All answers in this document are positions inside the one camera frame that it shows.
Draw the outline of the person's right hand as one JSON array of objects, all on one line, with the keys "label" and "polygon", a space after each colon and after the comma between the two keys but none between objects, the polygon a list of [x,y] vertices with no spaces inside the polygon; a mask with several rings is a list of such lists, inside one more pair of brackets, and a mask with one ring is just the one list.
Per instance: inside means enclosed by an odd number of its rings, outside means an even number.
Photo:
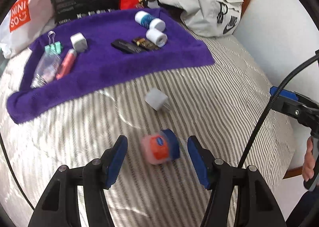
[{"label": "person's right hand", "polygon": [[316,160],[312,155],[312,149],[312,137],[309,137],[307,140],[307,150],[304,156],[304,163],[302,167],[302,176],[306,182],[312,179],[314,176],[314,167]]}]

